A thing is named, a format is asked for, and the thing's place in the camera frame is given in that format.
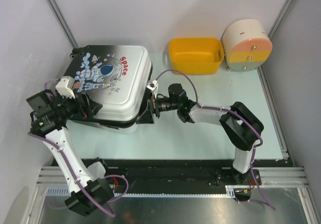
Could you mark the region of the space print kids suitcase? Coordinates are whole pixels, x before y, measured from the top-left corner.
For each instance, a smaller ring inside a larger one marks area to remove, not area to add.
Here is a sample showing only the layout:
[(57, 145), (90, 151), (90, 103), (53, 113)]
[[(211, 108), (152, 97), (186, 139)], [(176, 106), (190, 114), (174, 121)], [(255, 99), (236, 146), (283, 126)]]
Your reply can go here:
[(139, 45), (87, 45), (74, 48), (65, 75), (77, 93), (86, 93), (102, 108), (94, 117), (72, 121), (129, 134), (146, 109), (147, 82), (152, 74), (148, 50)]

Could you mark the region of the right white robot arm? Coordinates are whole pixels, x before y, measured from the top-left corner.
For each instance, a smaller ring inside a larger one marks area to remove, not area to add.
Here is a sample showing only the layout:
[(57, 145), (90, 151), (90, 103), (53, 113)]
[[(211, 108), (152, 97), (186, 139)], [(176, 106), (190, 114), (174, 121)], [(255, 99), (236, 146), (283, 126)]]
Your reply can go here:
[(183, 123), (221, 126), (235, 146), (229, 177), (236, 184), (248, 181), (255, 155), (255, 143), (262, 141), (264, 125), (243, 103), (237, 101), (230, 107), (200, 105), (188, 98), (179, 83), (168, 87), (168, 96), (158, 97), (156, 90), (156, 84), (147, 84), (149, 98), (146, 100), (145, 110), (137, 118), (137, 124), (153, 124), (154, 119), (159, 118), (162, 112), (175, 110)]

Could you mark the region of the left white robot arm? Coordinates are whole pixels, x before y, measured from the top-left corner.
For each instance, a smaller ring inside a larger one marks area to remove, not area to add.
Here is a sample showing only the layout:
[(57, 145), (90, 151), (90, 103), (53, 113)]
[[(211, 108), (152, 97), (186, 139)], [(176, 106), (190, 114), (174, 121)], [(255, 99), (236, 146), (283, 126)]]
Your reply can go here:
[(108, 166), (99, 157), (86, 166), (70, 140), (66, 123), (82, 113), (76, 99), (60, 100), (51, 90), (45, 89), (26, 101), (33, 110), (28, 134), (41, 140), (59, 165), (70, 193), (65, 200), (66, 207), (82, 216), (99, 209), (115, 217), (111, 208), (104, 208), (104, 204), (114, 197), (108, 182), (111, 177)]

